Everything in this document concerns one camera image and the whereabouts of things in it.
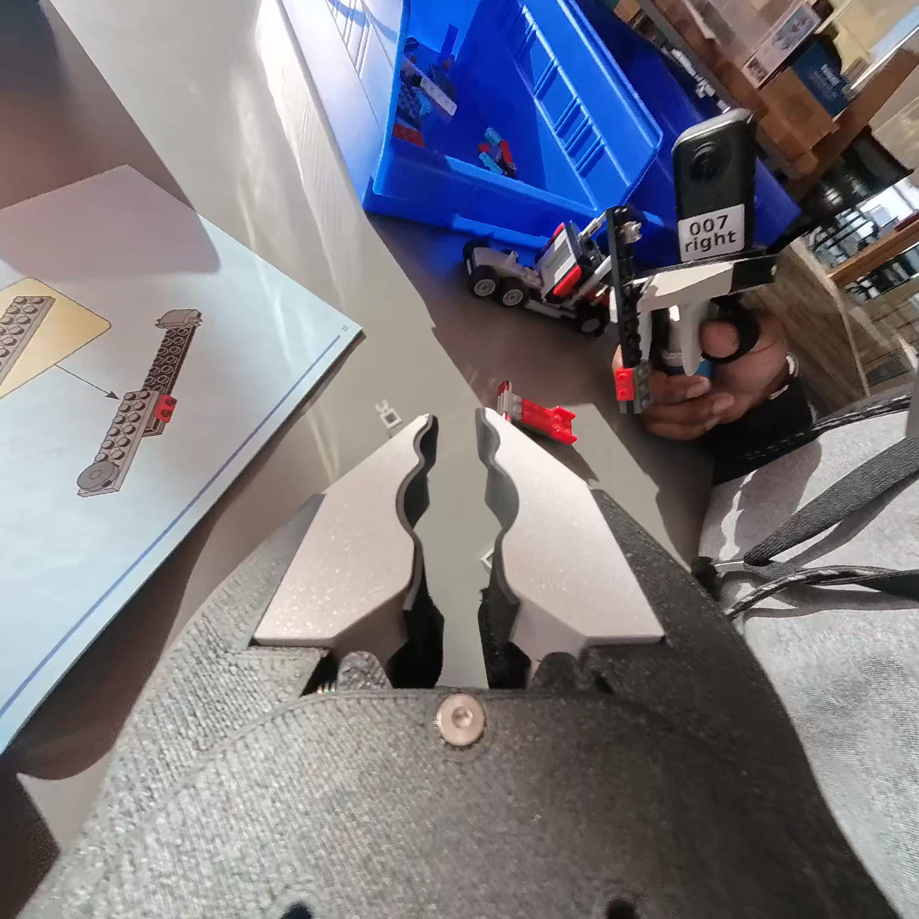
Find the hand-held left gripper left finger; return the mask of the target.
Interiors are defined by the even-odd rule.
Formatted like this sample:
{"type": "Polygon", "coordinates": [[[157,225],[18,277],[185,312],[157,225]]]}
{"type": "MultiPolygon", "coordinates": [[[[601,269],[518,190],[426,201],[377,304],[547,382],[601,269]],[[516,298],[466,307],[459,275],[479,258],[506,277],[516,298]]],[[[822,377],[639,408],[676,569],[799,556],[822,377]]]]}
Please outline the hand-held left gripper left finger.
{"type": "Polygon", "coordinates": [[[388,675],[438,674],[438,609],[416,532],[438,420],[420,415],[317,495],[253,634],[262,647],[372,654],[388,675]]]}

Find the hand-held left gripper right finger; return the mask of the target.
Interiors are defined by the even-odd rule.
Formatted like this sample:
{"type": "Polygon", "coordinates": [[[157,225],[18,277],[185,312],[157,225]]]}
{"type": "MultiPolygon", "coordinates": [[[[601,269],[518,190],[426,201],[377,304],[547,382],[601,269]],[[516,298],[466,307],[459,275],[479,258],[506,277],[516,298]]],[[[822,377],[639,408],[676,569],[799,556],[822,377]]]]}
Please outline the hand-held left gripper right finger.
{"type": "Polygon", "coordinates": [[[485,501],[499,523],[481,626],[491,675],[534,675],[553,654],[654,645],[663,627],[594,489],[504,420],[476,412],[485,501]]]}

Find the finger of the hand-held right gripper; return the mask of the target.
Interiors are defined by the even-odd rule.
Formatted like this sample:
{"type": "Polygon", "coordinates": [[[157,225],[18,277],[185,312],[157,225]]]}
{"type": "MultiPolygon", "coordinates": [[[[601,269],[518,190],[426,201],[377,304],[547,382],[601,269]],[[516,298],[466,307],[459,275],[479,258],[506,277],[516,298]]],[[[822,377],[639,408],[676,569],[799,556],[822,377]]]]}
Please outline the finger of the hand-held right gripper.
{"type": "Polygon", "coordinates": [[[636,310],[648,314],[727,295],[733,272],[733,262],[691,263],[639,278],[633,284],[638,293],[636,310]]]}

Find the black toy brick beam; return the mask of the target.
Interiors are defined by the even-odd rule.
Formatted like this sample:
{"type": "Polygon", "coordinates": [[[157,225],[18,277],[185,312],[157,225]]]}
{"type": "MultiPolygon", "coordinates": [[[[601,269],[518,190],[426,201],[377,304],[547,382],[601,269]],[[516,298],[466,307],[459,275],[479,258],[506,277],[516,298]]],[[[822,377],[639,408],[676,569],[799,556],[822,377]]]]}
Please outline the black toy brick beam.
{"type": "Polygon", "coordinates": [[[620,365],[614,370],[616,400],[621,411],[638,416],[649,405],[650,365],[642,355],[639,290],[635,287],[632,253],[640,238],[640,221],[632,208],[618,206],[605,212],[606,239],[611,261],[610,306],[616,307],[620,365]]]}

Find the person's right forearm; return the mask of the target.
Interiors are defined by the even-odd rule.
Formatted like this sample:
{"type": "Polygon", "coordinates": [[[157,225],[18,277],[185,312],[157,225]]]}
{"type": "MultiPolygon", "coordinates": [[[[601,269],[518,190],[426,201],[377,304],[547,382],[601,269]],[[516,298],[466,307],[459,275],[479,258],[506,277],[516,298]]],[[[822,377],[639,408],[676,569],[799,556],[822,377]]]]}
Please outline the person's right forearm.
{"type": "Polygon", "coordinates": [[[702,439],[712,460],[712,486],[741,478],[807,443],[814,414],[799,379],[736,421],[720,424],[702,439]]]}

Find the grey desk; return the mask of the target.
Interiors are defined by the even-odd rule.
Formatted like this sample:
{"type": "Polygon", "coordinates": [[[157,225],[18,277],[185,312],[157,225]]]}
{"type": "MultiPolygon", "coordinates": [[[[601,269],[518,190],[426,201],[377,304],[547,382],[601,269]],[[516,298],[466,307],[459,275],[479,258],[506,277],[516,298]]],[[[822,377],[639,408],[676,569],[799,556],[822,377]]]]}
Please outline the grey desk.
{"type": "Polygon", "coordinates": [[[3,205],[130,165],[359,323],[365,340],[75,663],[2,756],[2,884],[75,838],[144,683],[212,591],[305,500],[385,441],[377,405],[440,422],[421,520],[447,684],[484,683],[484,502],[473,413],[511,380],[577,414],[556,454],[688,564],[709,470],[625,421],[612,338],[477,302],[460,237],[363,213],[279,2],[24,2],[2,13],[3,205]]]}

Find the person's right hand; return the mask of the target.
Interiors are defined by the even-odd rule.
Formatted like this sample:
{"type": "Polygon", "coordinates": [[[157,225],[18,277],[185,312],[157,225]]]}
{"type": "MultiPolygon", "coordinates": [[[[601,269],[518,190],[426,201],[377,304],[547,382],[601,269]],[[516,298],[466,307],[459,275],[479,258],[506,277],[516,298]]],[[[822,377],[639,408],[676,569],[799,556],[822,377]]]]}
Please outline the person's right hand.
{"type": "Polygon", "coordinates": [[[787,336],[774,314],[755,311],[759,327],[755,346],[740,359],[716,366],[709,377],[650,373],[651,401],[639,415],[652,435],[697,440],[717,426],[741,419],[787,379],[787,336]]]}

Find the toy brick truck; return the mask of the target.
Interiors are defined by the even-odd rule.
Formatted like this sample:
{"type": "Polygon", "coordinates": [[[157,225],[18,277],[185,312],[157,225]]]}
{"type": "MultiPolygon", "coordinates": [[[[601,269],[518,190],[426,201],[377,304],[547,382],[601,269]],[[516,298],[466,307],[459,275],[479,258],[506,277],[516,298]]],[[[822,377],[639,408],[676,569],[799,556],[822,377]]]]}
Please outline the toy brick truck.
{"type": "Polygon", "coordinates": [[[504,308],[566,322],[582,335],[601,336],[617,319],[613,259],[598,238],[606,229],[604,216],[584,229],[560,224],[532,265],[522,263],[516,251],[495,249],[484,238],[468,240],[462,257],[469,291],[504,308]]]}

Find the small red brick assembly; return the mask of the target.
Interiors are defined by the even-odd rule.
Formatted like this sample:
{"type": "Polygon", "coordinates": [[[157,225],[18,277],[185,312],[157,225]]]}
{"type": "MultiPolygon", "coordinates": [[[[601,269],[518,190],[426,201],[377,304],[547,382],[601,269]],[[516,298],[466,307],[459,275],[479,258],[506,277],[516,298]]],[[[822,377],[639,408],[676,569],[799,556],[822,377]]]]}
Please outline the small red brick assembly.
{"type": "Polygon", "coordinates": [[[513,390],[510,381],[498,388],[497,413],[514,426],[531,431],[563,445],[573,445],[577,437],[572,431],[576,414],[561,406],[546,408],[513,390]]]}

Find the light blue instruction booklet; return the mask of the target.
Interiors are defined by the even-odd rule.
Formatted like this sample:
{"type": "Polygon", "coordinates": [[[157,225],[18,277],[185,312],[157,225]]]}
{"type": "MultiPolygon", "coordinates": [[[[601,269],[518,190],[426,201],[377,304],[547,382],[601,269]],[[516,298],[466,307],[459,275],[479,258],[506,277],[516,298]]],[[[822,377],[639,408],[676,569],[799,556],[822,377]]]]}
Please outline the light blue instruction booklet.
{"type": "Polygon", "coordinates": [[[131,167],[1,248],[6,751],[361,330],[131,167]]]}

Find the storage shelf with boxes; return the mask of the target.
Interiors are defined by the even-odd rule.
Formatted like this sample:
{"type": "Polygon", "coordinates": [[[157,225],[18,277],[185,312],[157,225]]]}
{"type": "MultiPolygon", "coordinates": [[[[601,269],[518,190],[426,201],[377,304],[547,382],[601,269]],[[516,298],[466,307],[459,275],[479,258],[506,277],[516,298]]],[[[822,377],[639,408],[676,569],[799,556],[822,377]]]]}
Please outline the storage shelf with boxes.
{"type": "Polygon", "coordinates": [[[917,2],[605,4],[721,101],[752,111],[797,201],[860,134],[917,103],[917,2]]]}

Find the pile of loose toy bricks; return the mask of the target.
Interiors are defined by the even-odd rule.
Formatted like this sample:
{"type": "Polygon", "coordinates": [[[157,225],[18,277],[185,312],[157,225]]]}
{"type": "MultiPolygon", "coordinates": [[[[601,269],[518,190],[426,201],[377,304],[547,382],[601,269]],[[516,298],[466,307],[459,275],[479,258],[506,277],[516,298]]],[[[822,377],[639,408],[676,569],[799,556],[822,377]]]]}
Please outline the pile of loose toy bricks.
{"type": "Polygon", "coordinates": [[[478,108],[476,93],[460,85],[459,27],[447,25],[437,50],[410,35],[403,46],[391,137],[420,149],[460,156],[488,172],[515,180],[511,147],[478,108]]]}

